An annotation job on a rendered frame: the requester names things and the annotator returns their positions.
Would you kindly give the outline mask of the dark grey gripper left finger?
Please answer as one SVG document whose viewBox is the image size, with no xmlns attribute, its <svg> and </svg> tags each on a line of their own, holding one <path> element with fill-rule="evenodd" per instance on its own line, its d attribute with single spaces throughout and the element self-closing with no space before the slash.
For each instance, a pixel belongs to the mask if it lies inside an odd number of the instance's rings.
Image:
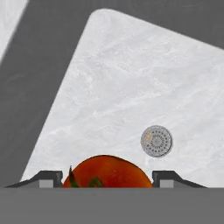
<svg viewBox="0 0 224 224">
<path fill-rule="evenodd" d="M 62 171 L 39 171 L 32 178 L 8 185 L 8 188 L 61 188 Z"/>
</svg>

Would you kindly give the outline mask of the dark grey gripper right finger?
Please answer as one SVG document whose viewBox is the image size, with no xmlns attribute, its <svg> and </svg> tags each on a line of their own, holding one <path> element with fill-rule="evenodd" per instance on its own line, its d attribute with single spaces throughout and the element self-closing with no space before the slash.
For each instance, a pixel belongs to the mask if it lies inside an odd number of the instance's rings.
<svg viewBox="0 0 224 224">
<path fill-rule="evenodd" d="M 204 188 L 203 185 L 182 179 L 175 171 L 153 171 L 152 178 L 155 188 Z"/>
</svg>

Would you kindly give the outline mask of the round grey sink drain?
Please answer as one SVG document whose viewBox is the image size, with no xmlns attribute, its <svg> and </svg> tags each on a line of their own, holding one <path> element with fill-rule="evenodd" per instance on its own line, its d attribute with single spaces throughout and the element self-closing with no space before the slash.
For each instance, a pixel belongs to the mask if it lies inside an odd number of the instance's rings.
<svg viewBox="0 0 224 224">
<path fill-rule="evenodd" d="M 153 125 L 143 132 L 140 144 L 148 156 L 162 158 L 172 150 L 173 138 L 166 127 Z"/>
</svg>

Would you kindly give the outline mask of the red tomato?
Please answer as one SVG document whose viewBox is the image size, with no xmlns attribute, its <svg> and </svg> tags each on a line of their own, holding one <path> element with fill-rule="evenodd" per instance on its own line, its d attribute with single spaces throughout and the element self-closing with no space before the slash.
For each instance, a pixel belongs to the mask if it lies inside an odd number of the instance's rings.
<svg viewBox="0 0 224 224">
<path fill-rule="evenodd" d="M 98 178 L 104 187 L 153 187 L 148 176 L 138 166 L 110 155 L 90 157 L 70 171 L 78 187 L 89 187 L 93 178 Z"/>
</svg>

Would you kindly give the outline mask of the grey sink basin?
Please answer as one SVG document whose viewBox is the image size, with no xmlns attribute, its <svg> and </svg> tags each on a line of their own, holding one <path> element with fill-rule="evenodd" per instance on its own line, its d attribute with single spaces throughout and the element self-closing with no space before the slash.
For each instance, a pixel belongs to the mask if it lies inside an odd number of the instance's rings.
<svg viewBox="0 0 224 224">
<path fill-rule="evenodd" d="M 101 9 L 224 50 L 224 0 L 28 0 L 0 61 L 0 188 L 22 178 L 88 17 Z"/>
</svg>

